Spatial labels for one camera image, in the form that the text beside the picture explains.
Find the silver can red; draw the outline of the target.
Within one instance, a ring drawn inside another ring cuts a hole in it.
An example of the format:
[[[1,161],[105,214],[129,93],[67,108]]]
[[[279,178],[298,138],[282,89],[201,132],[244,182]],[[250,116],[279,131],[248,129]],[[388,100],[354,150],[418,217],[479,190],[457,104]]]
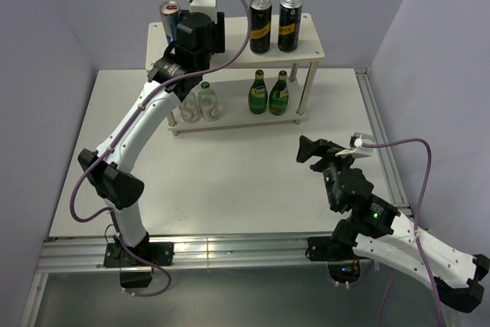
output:
[[[159,14],[167,42],[170,44],[176,37],[176,28],[181,20],[181,8],[177,2],[166,1],[160,4]]]

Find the green glass bottle back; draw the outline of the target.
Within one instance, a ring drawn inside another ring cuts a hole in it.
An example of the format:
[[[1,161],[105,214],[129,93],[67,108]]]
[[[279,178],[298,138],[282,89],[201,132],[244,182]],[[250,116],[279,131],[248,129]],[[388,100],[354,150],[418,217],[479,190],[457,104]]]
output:
[[[281,116],[289,103],[289,90],[287,85],[287,72],[281,70],[278,79],[269,94],[269,111],[275,116]]]

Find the green glass bottle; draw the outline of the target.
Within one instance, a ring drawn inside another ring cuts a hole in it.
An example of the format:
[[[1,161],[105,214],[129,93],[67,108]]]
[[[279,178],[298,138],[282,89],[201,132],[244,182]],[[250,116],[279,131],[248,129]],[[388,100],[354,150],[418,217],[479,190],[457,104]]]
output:
[[[266,111],[268,91],[263,70],[256,70],[255,79],[248,93],[248,107],[251,113],[260,115]]]
[[[269,94],[269,111],[275,116],[281,116],[289,103],[289,90],[287,85],[287,72],[281,70],[278,79]]]

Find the green glass bottle front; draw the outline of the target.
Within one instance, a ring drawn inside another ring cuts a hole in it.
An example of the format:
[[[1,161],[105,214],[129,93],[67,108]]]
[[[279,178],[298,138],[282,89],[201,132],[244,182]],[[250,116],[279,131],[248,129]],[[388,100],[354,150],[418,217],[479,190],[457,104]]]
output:
[[[248,93],[248,107],[251,113],[260,115],[266,111],[268,91],[263,70],[256,70],[255,79]]]

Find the clear bottle green cap front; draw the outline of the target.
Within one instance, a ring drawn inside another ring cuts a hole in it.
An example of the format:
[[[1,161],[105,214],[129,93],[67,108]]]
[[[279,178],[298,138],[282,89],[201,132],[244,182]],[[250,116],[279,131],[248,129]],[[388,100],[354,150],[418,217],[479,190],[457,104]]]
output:
[[[201,83],[201,90],[198,92],[198,104],[204,120],[215,121],[218,119],[217,94],[206,81]]]

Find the clear bottle green cap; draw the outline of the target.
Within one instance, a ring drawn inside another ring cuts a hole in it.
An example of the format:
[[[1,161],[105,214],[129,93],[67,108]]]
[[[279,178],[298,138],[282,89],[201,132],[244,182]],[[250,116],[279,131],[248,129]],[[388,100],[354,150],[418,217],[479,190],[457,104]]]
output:
[[[206,81],[201,83],[201,90],[198,92],[198,104],[204,120],[215,121],[218,119],[217,94]]]
[[[179,112],[182,120],[186,123],[196,123],[201,118],[198,99],[193,91],[179,105]]]

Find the clear bottle green cap back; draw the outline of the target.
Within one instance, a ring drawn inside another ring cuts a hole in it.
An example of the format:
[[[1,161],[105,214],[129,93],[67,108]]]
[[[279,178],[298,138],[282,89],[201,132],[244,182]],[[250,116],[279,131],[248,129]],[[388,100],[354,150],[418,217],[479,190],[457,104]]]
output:
[[[179,112],[182,120],[186,123],[196,123],[201,118],[198,99],[193,91],[179,105]]]

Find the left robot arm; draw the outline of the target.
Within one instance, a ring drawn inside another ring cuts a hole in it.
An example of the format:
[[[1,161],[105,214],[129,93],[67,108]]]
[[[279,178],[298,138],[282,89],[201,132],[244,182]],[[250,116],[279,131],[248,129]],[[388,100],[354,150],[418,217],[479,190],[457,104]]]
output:
[[[201,82],[212,55],[224,51],[223,12],[213,21],[204,13],[183,11],[175,39],[154,62],[130,111],[103,144],[78,156],[88,182],[110,211],[122,257],[132,265],[152,258],[139,210],[145,185],[132,169],[161,122]]]

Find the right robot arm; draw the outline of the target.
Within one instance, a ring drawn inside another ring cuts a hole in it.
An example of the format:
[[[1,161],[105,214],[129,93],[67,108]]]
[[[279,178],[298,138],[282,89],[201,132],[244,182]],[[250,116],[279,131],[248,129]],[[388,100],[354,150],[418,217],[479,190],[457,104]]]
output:
[[[317,157],[310,168],[322,174],[330,210],[349,214],[331,235],[309,237],[305,255],[311,261],[376,260],[434,289],[446,306],[472,312],[484,296],[480,282],[489,272],[489,258],[445,244],[375,195],[373,184],[353,166],[355,159],[371,156],[371,144],[372,138],[361,133],[351,137],[348,149],[300,136],[297,162]]]

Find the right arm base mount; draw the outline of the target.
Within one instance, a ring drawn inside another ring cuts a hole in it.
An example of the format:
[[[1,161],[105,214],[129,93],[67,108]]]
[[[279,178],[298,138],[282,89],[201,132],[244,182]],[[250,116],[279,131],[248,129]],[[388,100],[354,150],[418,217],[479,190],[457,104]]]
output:
[[[373,260],[368,260],[363,268],[365,257],[354,254],[352,246],[329,235],[313,235],[306,240],[305,257],[310,262],[324,263],[327,266],[330,284],[336,288],[349,290],[363,283],[375,270]]]

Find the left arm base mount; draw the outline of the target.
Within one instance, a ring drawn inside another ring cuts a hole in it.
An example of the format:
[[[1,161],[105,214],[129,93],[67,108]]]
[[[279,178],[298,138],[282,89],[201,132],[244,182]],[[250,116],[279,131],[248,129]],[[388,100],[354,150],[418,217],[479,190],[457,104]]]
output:
[[[166,270],[171,266],[174,256],[172,242],[149,242],[143,247],[142,254],[133,256],[119,241],[108,243],[103,260],[105,269],[119,269],[119,284],[124,293],[132,297],[152,297],[165,293],[172,284],[172,276]],[[167,278],[166,285],[159,291],[142,290],[150,286],[156,272]]]

